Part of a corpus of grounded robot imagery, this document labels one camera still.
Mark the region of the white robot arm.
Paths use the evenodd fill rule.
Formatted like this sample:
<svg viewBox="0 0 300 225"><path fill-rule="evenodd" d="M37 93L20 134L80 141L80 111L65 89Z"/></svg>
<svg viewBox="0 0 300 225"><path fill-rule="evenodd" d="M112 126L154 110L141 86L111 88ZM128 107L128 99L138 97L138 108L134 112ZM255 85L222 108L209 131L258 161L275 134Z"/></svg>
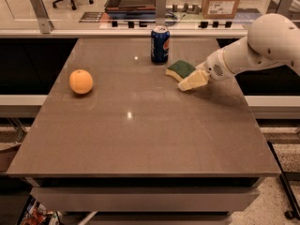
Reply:
<svg viewBox="0 0 300 225"><path fill-rule="evenodd" d="M270 13L256 19L245 37L211 53L178 88L188 91L210 80L283 65L300 75L300 29L285 16Z"/></svg>

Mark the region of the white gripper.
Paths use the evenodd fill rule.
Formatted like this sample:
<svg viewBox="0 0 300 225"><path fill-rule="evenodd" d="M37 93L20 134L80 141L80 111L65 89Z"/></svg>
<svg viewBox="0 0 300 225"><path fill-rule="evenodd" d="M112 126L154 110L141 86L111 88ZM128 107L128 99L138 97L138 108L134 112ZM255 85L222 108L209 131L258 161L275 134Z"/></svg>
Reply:
<svg viewBox="0 0 300 225"><path fill-rule="evenodd" d="M178 84L181 91L192 90L208 84L209 74L214 81L223 81L231 78L233 73L227 68L224 58L224 50L218 49L211 53L205 60L195 67L196 70Z"/></svg>

